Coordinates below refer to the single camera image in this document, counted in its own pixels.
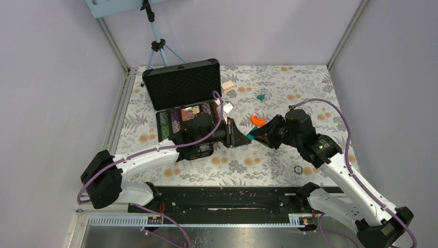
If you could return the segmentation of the teal rectangular block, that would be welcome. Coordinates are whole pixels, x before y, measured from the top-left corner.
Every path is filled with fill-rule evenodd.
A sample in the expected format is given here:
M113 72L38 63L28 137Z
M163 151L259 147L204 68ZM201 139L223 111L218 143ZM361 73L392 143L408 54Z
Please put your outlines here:
M253 127L247 134L246 134L246 137L250 140L250 141L253 141L254 139L255 139L255 137L252 135L252 132L253 131L255 131L255 130L257 130L258 129L258 127L257 126L255 126L255 127Z

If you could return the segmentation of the black poker chip case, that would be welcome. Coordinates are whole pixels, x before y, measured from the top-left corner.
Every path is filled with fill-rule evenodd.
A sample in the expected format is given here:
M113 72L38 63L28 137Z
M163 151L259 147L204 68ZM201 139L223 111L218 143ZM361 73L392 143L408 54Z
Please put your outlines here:
M225 120L220 117L215 120L212 103L220 102L213 93L221 93L220 63L215 58L192 63L147 69L142 73L142 82L146 86L153 109L157 112L157 126L159 141L163 141L160 130L160 113L166 112L169 117L171 135L174 134L171 126L171 110L209 103L214 123Z

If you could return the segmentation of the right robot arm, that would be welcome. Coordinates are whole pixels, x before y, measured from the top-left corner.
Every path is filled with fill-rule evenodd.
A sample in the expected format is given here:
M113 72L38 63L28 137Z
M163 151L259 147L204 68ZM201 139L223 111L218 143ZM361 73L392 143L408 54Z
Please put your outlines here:
M307 183L296 192L296 206L304 213L314 209L328 214L355 232L364 247L390 247L413 219L409 208L391 203L346 162L341 147L329 136L317 133L304 110L276 115L250 135L272 149L281 145L296 148L305 161L334 181L350 203Z

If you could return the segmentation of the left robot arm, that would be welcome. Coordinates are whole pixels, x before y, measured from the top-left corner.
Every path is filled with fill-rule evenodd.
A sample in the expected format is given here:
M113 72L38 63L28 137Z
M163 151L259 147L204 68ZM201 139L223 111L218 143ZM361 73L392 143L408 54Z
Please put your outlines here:
M251 140L239 131L232 118L214 123L211 115L196 114L178 132L149 148L118 155L111 155L108 150L98 152L80 176L80 193L87 193L87 202L95 209L132 203L155 212L160 207L158 192L151 184L130 182L130 178L157 166L208 157L213 154L215 143L236 148Z

